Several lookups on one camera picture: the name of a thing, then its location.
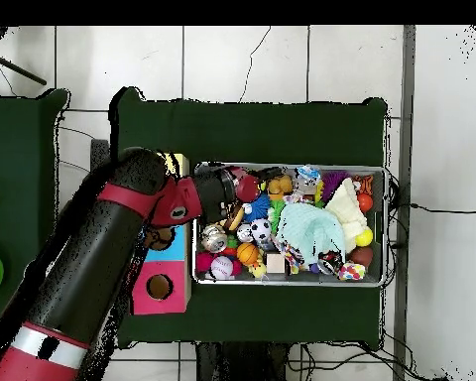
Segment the wooden block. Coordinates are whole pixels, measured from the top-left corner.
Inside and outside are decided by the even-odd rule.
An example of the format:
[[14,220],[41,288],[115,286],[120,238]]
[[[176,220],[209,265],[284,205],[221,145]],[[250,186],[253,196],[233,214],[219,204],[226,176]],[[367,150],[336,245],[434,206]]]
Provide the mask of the wooden block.
[[286,259],[280,253],[266,254],[266,273],[286,273]]

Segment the round hole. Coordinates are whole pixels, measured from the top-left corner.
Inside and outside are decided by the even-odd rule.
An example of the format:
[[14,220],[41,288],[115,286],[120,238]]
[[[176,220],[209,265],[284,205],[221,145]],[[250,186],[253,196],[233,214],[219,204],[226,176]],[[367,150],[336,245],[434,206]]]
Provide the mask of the round hole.
[[147,292],[154,300],[165,300],[173,291],[173,282],[166,275],[152,276],[147,282]]

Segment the green felt surface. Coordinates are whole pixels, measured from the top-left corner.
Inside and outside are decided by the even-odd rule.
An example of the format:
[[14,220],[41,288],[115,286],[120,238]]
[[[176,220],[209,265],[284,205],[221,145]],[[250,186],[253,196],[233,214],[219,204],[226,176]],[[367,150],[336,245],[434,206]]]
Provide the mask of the green felt surface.
[[[382,99],[363,104],[148,102],[134,88],[117,103],[119,148],[141,146],[200,161],[383,165]],[[132,340],[379,340],[380,288],[194,284],[185,314],[126,317]]]
[[0,317],[53,229],[54,127],[67,99],[53,89],[34,99],[0,97]]

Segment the soccer ball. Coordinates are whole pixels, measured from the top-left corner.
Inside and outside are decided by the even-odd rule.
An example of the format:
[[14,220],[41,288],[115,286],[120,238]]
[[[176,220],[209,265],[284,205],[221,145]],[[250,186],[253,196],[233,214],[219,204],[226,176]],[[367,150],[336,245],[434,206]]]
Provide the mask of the soccer ball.
[[256,219],[251,225],[252,236],[258,242],[265,241],[270,238],[272,233],[272,225],[268,219]]

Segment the purple toy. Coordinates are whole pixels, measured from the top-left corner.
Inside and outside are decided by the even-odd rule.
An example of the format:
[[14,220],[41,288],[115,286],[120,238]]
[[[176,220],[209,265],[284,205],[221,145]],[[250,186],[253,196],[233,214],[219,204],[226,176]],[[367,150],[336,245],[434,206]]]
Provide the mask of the purple toy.
[[324,173],[322,176],[322,182],[324,183],[322,188],[322,201],[328,203],[342,182],[349,177],[351,176],[347,171],[330,171],[329,173]]

